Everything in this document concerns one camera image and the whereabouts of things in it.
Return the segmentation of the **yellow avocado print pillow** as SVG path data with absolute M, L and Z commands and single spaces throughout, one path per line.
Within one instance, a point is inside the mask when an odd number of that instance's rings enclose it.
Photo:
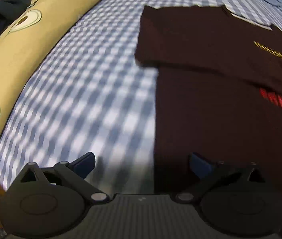
M 0 36 L 0 135 L 28 79 L 63 35 L 100 0 L 32 0 Z

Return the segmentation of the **blue white checked bedsheet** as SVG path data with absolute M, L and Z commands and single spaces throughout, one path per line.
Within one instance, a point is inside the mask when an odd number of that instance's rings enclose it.
M 226 5 L 282 31 L 282 11 L 261 0 L 102 0 L 74 25 L 29 79 L 0 139 L 0 185 L 23 166 L 93 152 L 88 181 L 111 193 L 153 191 L 157 71 L 136 65 L 145 5 Z

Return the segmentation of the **dark maroon graphic sweatshirt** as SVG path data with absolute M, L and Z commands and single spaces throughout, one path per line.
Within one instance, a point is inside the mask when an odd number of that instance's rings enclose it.
M 220 7 L 144 7 L 136 61 L 158 70 L 154 191 L 194 195 L 231 232 L 282 228 L 282 31 Z M 213 165 L 203 179 L 194 153 Z

